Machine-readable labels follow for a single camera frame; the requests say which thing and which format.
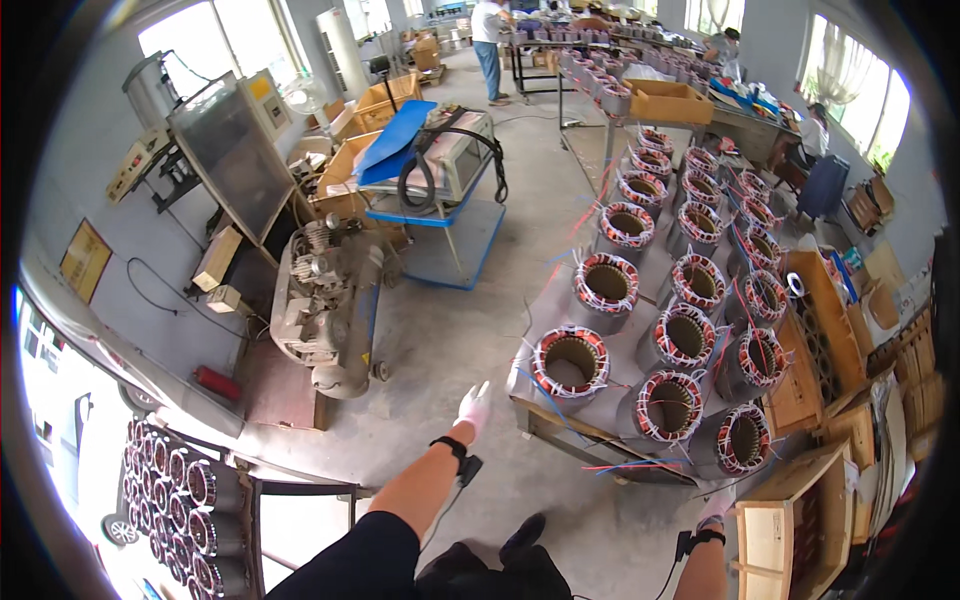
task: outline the concrete floor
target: concrete floor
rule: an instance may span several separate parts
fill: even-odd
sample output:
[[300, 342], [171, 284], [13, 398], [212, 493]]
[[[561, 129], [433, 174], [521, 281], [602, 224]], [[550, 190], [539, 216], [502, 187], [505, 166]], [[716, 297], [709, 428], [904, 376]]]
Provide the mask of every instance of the concrete floor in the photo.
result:
[[[424, 98], [487, 108], [472, 51], [446, 56], [444, 62], [449, 69], [443, 83], [425, 87]], [[574, 593], [609, 600], [653, 598], [673, 560], [677, 533], [695, 525], [705, 500], [692, 499], [698, 491], [688, 488], [621, 486], [609, 475], [581, 470], [581, 462], [560, 450], [525, 440], [503, 393], [517, 336], [526, 328], [523, 299], [535, 298], [550, 277], [549, 259], [589, 242], [591, 224], [568, 235], [592, 193], [574, 157], [560, 147], [556, 94], [531, 96], [525, 106], [509, 72], [501, 89], [514, 103], [490, 108], [494, 121], [544, 118], [516, 119], [496, 128], [510, 196], [476, 288], [462, 292], [404, 280], [383, 290], [374, 355], [390, 363], [389, 382], [373, 382], [362, 398], [334, 402], [328, 431], [251, 424], [237, 443], [287, 468], [381, 486], [446, 431], [470, 386], [489, 379], [492, 418], [472, 447], [485, 465], [445, 517], [420, 565], [454, 541], [471, 540], [481, 558], [496, 566], [496, 549], [524, 518], [543, 511], [548, 518], [542, 543]], [[567, 97], [567, 116], [597, 121], [594, 108]], [[594, 131], [602, 142], [602, 130]], [[491, 169], [476, 195], [491, 198], [493, 190]], [[732, 518], [727, 531], [735, 532]], [[728, 560], [736, 555], [735, 534], [728, 537], [726, 553]], [[729, 568], [728, 573], [734, 597], [736, 581]], [[677, 579], [675, 574], [671, 590]]]

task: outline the hand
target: hand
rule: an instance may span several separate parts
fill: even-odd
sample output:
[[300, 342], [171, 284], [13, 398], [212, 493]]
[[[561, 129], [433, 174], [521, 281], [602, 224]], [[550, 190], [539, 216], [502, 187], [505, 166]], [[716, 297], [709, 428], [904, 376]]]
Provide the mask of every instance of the hand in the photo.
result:
[[700, 516], [697, 517], [697, 531], [703, 529], [710, 523], [720, 523], [723, 525], [723, 517], [733, 506], [736, 500], [736, 486], [730, 486], [723, 490], [718, 490], [707, 500]]
[[453, 422], [454, 426], [462, 421], [467, 421], [473, 425], [474, 440], [480, 437], [480, 430], [483, 429], [484, 423], [490, 418], [490, 394], [488, 393], [488, 388], [490, 388], [490, 381], [484, 381], [483, 385], [480, 386], [479, 392], [476, 386], [470, 388], [470, 391], [467, 392], [467, 395], [464, 396], [464, 399], [460, 402], [460, 413], [456, 421]]

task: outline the curtain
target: curtain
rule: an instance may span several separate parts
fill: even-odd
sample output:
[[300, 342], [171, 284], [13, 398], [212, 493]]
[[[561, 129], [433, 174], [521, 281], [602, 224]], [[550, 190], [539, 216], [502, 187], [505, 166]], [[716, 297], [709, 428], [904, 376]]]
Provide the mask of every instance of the curtain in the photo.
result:
[[730, 0], [706, 0], [707, 12], [710, 14], [710, 22], [717, 32], [724, 30], [724, 23], [727, 21], [727, 11], [730, 10]]
[[824, 29], [824, 60], [817, 67], [817, 100], [843, 106], [856, 100], [876, 57], [862, 44], [828, 23]]

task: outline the yellow label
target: yellow label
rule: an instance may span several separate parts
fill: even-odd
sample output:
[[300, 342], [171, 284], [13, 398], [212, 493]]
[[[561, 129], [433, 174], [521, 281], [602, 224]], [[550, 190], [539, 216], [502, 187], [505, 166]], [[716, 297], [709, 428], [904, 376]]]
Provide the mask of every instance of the yellow label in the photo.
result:
[[270, 93], [270, 83], [266, 77], [250, 82], [250, 93], [254, 100], [259, 100]]
[[93, 292], [97, 289], [100, 276], [104, 274], [107, 261], [113, 251], [94, 230], [93, 226], [84, 219], [66, 249], [66, 254], [60, 262], [60, 271], [66, 277], [67, 283], [77, 294], [90, 304]]

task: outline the black shoe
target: black shoe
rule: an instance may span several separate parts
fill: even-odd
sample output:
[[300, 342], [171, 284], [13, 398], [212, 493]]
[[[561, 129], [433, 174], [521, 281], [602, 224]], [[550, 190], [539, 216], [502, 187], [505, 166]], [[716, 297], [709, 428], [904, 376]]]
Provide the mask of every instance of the black shoe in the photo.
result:
[[520, 525], [520, 528], [516, 530], [516, 533], [510, 536], [507, 543], [503, 544], [503, 547], [500, 548], [500, 562], [505, 563], [504, 558], [510, 554], [511, 551], [518, 548], [529, 548], [537, 543], [537, 540], [543, 535], [544, 527], [546, 527], [546, 517], [543, 516], [543, 513], [536, 513], [528, 517], [527, 520], [523, 521], [523, 524]]

